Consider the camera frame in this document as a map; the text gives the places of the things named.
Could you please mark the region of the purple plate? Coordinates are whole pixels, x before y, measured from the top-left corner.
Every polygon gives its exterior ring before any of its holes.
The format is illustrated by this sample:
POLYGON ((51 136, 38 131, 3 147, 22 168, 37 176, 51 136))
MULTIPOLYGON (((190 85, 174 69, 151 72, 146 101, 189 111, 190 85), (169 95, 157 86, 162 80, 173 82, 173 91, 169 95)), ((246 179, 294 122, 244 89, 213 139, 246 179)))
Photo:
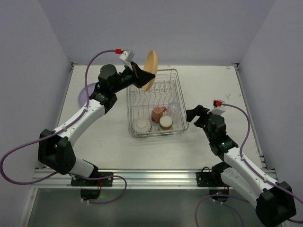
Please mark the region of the purple plate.
MULTIPOLYGON (((89 96, 93 93, 95 88, 95 83, 88 84, 88 94, 89 96)), ((83 107, 86 104, 87 96, 85 87, 80 91, 78 95, 78 105, 79 107, 83 107)))

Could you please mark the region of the pink mug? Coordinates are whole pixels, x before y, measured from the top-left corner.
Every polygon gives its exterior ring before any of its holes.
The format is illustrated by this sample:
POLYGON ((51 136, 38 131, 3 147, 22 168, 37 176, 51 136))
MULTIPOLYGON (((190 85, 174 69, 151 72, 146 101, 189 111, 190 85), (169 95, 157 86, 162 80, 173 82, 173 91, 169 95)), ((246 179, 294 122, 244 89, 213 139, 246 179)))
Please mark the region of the pink mug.
POLYGON ((155 123, 160 121, 160 118, 164 115, 164 112, 167 110, 166 107, 156 106, 153 108, 151 113, 151 120, 155 123))

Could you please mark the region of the clear glass tumbler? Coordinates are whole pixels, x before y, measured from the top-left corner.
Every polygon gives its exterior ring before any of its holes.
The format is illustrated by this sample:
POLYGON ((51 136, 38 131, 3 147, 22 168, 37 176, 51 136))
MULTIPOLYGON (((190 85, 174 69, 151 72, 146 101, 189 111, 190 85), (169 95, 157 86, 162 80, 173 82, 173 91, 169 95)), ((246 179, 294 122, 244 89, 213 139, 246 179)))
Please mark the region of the clear glass tumbler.
POLYGON ((180 104, 178 102, 170 102, 168 105, 167 114, 173 119, 178 118, 180 115, 180 104))

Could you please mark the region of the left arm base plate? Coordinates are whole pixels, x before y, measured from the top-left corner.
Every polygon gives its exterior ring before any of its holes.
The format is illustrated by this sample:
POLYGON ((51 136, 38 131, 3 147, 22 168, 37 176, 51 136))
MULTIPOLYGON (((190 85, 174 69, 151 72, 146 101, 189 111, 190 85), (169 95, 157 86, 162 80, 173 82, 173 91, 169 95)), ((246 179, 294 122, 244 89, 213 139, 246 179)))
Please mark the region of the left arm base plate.
POLYGON ((78 187, 111 187, 113 183, 113 172, 95 172, 92 173, 90 178, 101 178, 105 177, 102 180, 86 180, 80 177, 74 177, 71 180, 71 186, 78 187))

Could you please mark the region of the yellow plate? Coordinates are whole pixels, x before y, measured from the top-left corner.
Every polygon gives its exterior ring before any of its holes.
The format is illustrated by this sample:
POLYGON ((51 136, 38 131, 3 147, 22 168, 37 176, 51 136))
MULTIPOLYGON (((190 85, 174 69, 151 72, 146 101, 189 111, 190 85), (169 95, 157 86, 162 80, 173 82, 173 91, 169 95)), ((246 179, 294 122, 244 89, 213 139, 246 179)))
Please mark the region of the yellow plate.
MULTIPOLYGON (((157 75, 158 55, 154 50, 150 50, 150 52, 148 53, 143 70, 152 73, 154 75, 157 75)), ((155 82, 155 78, 153 78, 146 85, 144 85, 142 87, 142 91, 144 92, 149 91, 153 86, 154 82, 155 82)))

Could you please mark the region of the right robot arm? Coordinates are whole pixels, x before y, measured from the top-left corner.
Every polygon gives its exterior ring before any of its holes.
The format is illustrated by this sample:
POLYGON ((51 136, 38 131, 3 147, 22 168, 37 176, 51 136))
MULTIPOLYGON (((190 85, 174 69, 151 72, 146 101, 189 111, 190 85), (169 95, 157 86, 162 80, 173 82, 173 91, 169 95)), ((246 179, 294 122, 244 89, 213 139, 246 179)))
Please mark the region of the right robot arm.
POLYGON ((253 206, 264 226, 276 227, 296 215, 292 188, 258 168, 243 154, 243 146, 238 146, 227 135, 222 117, 226 106, 215 100, 212 110, 198 105, 186 111, 187 122, 198 117, 194 125, 203 129, 211 151, 221 159, 221 163, 213 166, 211 171, 196 173, 197 185, 201 186, 208 175, 212 183, 232 187, 253 206))

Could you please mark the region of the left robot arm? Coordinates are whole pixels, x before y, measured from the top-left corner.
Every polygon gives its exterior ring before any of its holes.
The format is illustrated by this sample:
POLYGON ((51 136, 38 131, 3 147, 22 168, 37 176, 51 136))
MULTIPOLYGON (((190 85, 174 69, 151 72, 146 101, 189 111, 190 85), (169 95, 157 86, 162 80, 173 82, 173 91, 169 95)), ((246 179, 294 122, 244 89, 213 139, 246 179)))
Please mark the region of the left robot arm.
POLYGON ((157 69, 156 61, 146 63, 143 69, 131 62, 123 72, 117 72, 112 64, 102 66, 98 82, 86 104, 63 125, 41 132, 38 161, 62 175, 91 177, 97 168, 88 161, 76 158, 73 151, 76 141, 90 125, 108 113, 117 101, 117 92, 130 85, 142 88, 155 79, 157 69))

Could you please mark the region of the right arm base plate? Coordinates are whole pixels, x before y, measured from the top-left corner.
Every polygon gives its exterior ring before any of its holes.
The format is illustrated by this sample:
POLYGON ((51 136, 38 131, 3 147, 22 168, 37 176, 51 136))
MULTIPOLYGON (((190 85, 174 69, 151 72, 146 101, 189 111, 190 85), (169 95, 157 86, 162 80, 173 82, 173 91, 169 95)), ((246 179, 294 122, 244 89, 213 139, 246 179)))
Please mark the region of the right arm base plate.
POLYGON ((196 172, 196 184, 198 187, 224 187, 226 184, 222 181, 218 172, 196 172))

